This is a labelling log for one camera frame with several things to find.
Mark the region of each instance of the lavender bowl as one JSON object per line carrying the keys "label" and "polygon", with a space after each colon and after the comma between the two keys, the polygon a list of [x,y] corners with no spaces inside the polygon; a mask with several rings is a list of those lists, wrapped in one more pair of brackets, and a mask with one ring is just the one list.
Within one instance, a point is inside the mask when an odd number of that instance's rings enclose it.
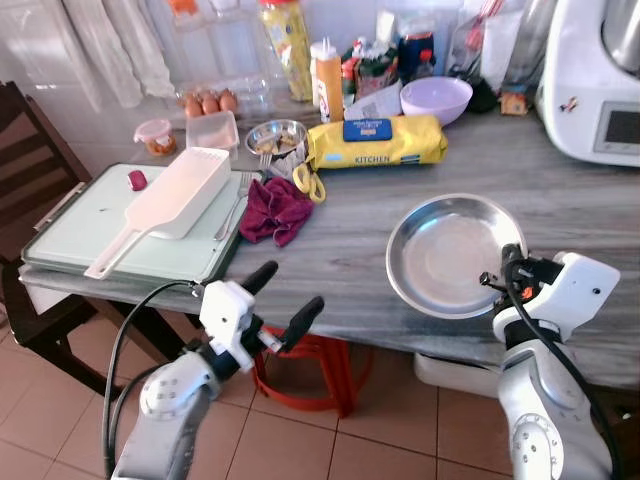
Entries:
{"label": "lavender bowl", "polygon": [[434,115],[444,126],[462,115],[471,95],[471,85],[463,80],[428,77],[406,84],[400,91],[400,104],[405,115]]}

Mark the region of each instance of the spice jar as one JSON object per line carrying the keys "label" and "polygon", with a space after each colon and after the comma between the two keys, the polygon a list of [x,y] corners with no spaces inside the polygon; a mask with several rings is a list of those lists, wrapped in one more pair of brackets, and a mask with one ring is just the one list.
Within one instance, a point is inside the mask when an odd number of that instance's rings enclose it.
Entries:
{"label": "spice jar", "polygon": [[169,155],[176,149],[176,137],[171,133],[171,122],[166,118],[156,118],[139,125],[133,141],[144,142],[147,151],[156,157]]}

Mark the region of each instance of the mustard bottle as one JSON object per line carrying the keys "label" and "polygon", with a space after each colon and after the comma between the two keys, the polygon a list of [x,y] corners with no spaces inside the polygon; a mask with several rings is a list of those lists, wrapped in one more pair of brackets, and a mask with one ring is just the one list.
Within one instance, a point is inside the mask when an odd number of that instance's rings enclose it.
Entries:
{"label": "mustard bottle", "polygon": [[342,106],[342,70],[340,56],[328,38],[322,41],[322,48],[316,58],[318,77],[318,97],[323,123],[340,122],[344,119]]}

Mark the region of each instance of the maroon towel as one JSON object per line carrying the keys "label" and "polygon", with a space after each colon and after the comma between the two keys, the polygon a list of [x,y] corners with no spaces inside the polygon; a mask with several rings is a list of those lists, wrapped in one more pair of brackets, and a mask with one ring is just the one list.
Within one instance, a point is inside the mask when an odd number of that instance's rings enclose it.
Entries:
{"label": "maroon towel", "polygon": [[295,238],[313,211],[313,202],[284,178],[276,177],[266,185],[251,183],[247,211],[240,233],[251,243],[273,235],[279,247]]}

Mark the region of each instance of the yellow package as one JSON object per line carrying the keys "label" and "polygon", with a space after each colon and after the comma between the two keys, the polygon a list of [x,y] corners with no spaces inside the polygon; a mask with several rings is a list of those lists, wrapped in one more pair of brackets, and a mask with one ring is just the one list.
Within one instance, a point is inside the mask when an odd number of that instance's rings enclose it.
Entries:
{"label": "yellow package", "polygon": [[[389,140],[362,140],[389,136]],[[307,139],[307,161],[313,170],[439,163],[448,145],[432,115],[326,123],[310,129]]]}

